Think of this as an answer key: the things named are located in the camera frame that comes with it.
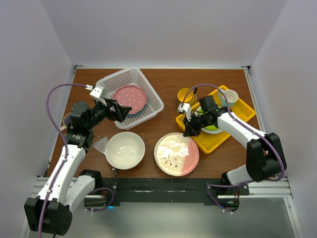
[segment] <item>round plate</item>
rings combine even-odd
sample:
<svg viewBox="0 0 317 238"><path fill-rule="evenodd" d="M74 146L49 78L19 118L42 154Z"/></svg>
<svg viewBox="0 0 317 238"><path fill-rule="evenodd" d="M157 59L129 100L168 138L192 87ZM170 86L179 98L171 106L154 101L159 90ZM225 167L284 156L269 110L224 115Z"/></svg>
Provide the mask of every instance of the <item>round plate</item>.
<svg viewBox="0 0 317 238"><path fill-rule="evenodd" d="M166 174L183 176L196 167L199 150L192 138L184 137L182 133L170 133L157 142L154 158Z"/></svg>
<svg viewBox="0 0 317 238"><path fill-rule="evenodd" d="M106 145L106 159L120 170L136 167L143 159L145 145L141 137L132 132L121 132L113 136Z"/></svg>
<svg viewBox="0 0 317 238"><path fill-rule="evenodd" d="M146 93L136 85L124 85L118 88L112 98L117 100L121 106L132 107L129 115L138 113L147 103Z"/></svg>

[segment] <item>white plastic basket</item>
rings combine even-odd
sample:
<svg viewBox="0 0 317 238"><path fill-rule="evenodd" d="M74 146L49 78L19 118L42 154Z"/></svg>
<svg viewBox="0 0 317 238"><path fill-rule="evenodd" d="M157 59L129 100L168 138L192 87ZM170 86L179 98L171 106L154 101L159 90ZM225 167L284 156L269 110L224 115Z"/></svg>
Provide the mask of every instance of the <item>white plastic basket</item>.
<svg viewBox="0 0 317 238"><path fill-rule="evenodd" d="M126 117L123 123L115 122L120 129L129 130L138 124L155 117L164 108L164 103L151 86L147 78L138 68L128 68L111 74L97 82L107 90L106 97L111 98L117 88L124 85L137 85L147 94L147 104L140 114Z"/></svg>

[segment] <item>plate rim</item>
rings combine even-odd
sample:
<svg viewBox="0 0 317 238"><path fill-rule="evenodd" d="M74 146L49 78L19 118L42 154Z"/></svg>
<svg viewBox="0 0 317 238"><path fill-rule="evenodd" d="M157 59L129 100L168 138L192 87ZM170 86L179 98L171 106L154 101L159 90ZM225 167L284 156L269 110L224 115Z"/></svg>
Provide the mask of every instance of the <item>plate rim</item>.
<svg viewBox="0 0 317 238"><path fill-rule="evenodd" d="M172 135L172 134L178 134L178 135L182 135L182 136L183 136L183 133L180 133L180 132L172 132L172 133L166 134L165 136L161 137L161 138L157 141L157 143L155 144L155 147L154 147L154 160L155 160L157 166L159 167L159 169L160 169L163 173L165 173L165 174L167 174L167 175L175 176L175 177L185 176L185 175L187 175L187 174L190 174L190 173L197 167L198 162L199 162L199 158L200 158L199 148L198 148L197 144L195 143L195 141L193 140L193 138L188 137L188 139L192 140L192 142L195 144L195 147L197 148L197 151L198 151L198 160L197 160L196 165L193 167L193 169L192 169L190 172L188 172L188 173L186 173L186 174L184 174L184 175L173 175L173 174L168 173L167 171L165 171L165 170L160 166L160 164L159 164L158 161L157 161L156 150L157 150L157 148L158 148L158 144L159 144L165 137L167 137L167 136L169 136L169 135Z"/></svg>

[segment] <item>white cup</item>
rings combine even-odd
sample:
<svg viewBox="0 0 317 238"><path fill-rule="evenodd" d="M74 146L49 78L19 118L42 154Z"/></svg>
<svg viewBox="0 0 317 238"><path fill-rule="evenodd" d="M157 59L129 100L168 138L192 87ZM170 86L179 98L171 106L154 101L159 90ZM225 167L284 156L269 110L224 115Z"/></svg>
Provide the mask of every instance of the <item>white cup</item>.
<svg viewBox="0 0 317 238"><path fill-rule="evenodd" d="M222 90L222 92L223 92L223 93L226 95L226 97L227 97L228 105L226 105L226 101L225 101L223 95L218 91L218 96L219 96L219 98L220 98L220 106L221 106L221 107L229 107L229 108L232 108L233 105L234 105L234 104L238 101L238 99L239 99L238 94L237 94L235 91L230 90L230 89L228 89L228 90L226 90L226 91L223 91L223 90Z"/></svg>

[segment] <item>pink polka dot plate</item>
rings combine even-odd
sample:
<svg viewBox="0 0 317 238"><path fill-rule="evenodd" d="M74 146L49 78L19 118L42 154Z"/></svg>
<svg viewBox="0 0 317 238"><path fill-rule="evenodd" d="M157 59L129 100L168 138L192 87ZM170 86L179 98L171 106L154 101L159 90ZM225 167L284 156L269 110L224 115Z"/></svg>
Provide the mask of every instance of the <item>pink polka dot plate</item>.
<svg viewBox="0 0 317 238"><path fill-rule="evenodd" d="M140 112L147 103L146 93L136 85L124 85L118 88L112 98L121 106L132 107L129 115Z"/></svg>

